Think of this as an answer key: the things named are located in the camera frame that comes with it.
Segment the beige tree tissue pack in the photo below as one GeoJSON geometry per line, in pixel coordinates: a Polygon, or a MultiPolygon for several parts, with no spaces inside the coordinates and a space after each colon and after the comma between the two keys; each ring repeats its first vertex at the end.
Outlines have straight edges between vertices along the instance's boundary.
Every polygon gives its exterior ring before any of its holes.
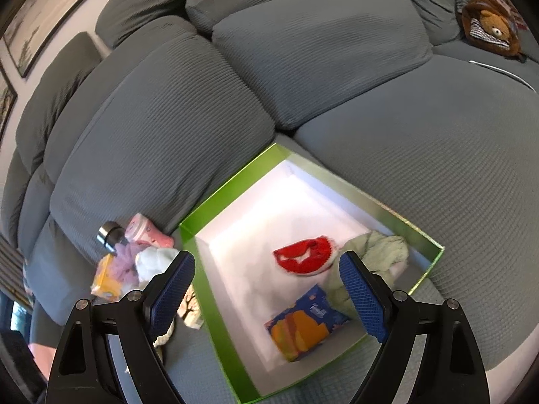
{"type": "Polygon", "coordinates": [[[184,298],[177,310],[177,315],[186,327],[198,330],[204,324],[200,305],[198,303],[195,288],[189,285],[184,298]]]}

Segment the white plush toy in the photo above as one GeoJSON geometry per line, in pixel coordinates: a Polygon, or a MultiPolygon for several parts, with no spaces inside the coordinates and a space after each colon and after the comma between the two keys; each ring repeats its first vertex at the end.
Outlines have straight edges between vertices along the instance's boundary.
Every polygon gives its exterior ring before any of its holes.
{"type": "Polygon", "coordinates": [[[140,283],[149,283],[157,274],[163,274],[179,254],[174,248],[149,246],[135,256],[135,267],[140,283]]]}

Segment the green cloth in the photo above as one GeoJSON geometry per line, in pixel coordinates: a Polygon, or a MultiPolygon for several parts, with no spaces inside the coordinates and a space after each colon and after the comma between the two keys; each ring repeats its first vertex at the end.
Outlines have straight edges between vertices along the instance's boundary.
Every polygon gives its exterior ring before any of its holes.
{"type": "Polygon", "coordinates": [[[378,231],[354,237],[340,249],[328,270],[322,289],[333,309],[357,320],[359,315],[339,274],[339,260],[345,252],[355,252],[371,273],[381,276],[387,285],[393,288],[395,286],[394,267],[398,268],[398,272],[404,269],[408,261],[409,249],[403,237],[384,235],[378,231]]]}

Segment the purple mesh bath pouf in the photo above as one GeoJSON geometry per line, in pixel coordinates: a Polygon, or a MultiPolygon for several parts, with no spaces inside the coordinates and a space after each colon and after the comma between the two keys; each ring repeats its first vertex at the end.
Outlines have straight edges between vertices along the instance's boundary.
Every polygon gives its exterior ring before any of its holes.
{"type": "Polygon", "coordinates": [[[112,264],[113,277],[121,283],[124,292],[136,288],[139,285],[138,272],[135,258],[138,253],[148,247],[142,243],[117,243],[115,256],[112,264]]]}

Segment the blue orange tissue pack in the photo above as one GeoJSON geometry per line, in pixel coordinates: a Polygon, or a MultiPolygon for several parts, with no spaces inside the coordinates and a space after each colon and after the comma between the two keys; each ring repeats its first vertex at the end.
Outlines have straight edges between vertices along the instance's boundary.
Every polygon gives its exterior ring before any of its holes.
{"type": "Polygon", "coordinates": [[[271,318],[265,328],[284,359],[295,362],[350,321],[349,316],[331,307],[326,293],[316,284],[271,318]]]}

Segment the red white sock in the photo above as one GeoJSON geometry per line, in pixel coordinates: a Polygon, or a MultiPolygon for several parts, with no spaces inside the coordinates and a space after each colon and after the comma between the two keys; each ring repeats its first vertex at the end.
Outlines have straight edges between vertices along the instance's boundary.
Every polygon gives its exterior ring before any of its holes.
{"type": "Polygon", "coordinates": [[[338,252],[333,239],[319,236],[274,250],[272,255],[277,266],[286,273],[313,276],[328,270],[338,252]]]}

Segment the white cream knitted cloth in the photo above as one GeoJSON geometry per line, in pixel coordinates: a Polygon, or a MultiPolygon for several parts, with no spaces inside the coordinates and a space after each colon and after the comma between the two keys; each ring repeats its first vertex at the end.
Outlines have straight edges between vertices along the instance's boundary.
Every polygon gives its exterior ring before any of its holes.
{"type": "Polygon", "coordinates": [[[170,340],[173,335],[173,331],[175,330],[175,323],[176,321],[173,320],[169,325],[166,333],[157,337],[157,339],[154,341],[154,348],[164,346],[170,340]]]}

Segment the pink snack cup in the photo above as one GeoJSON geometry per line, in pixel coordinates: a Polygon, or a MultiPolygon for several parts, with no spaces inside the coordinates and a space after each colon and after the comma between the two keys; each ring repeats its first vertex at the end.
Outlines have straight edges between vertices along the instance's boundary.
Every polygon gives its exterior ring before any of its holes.
{"type": "Polygon", "coordinates": [[[154,223],[141,213],[132,217],[125,230],[129,242],[147,244],[157,248],[173,248],[175,240],[162,233],[154,223]]]}

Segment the clear bottle steel cap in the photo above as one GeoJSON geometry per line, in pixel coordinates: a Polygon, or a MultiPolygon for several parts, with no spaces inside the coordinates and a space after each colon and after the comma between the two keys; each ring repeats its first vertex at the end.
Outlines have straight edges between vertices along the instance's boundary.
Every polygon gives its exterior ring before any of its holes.
{"type": "Polygon", "coordinates": [[[112,254],[116,253],[119,244],[126,245],[128,243],[123,227],[113,221],[108,221],[99,228],[97,240],[112,254]]]}

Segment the green cardboard box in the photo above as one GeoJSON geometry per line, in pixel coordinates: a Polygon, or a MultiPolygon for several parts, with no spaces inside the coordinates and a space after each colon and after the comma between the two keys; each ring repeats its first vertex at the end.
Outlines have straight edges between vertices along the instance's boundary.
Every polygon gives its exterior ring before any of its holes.
{"type": "Polygon", "coordinates": [[[303,382],[358,346],[352,321],[290,362],[266,324],[325,273],[298,276],[274,252],[324,236],[337,247],[377,231],[403,237],[409,256],[392,265],[394,287],[414,292],[443,255],[441,244],[352,184],[279,144],[265,149],[180,223],[195,257],[193,286],[217,358],[236,399],[255,403],[303,382]]]}

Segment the grey fabric sofa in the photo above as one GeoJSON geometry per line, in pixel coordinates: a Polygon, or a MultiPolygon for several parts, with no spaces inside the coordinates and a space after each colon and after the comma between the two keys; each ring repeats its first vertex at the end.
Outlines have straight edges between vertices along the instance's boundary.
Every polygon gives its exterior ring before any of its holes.
{"type": "Polygon", "coordinates": [[[30,341],[90,293],[99,226],[165,233],[272,144],[442,245],[412,292],[458,299],[494,403],[538,400],[538,33],[472,46],[457,0],[83,0],[25,77],[1,139],[1,229],[25,261],[30,341]]]}

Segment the brown teddy bear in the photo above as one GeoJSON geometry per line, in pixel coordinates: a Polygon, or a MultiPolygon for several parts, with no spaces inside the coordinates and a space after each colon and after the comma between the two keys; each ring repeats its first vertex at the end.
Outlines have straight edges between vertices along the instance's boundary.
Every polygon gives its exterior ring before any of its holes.
{"type": "Polygon", "coordinates": [[[461,22],[472,46],[505,58],[515,58],[522,51],[516,24],[495,0],[470,0],[462,9],[461,22]]]}

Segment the framed landscape painting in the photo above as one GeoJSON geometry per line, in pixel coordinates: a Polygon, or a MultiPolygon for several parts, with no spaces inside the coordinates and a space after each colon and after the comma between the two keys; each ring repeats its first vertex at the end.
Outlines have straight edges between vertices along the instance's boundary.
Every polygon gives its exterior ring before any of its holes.
{"type": "Polygon", "coordinates": [[[21,77],[70,12],[83,0],[27,0],[9,23],[4,40],[21,77]]]}

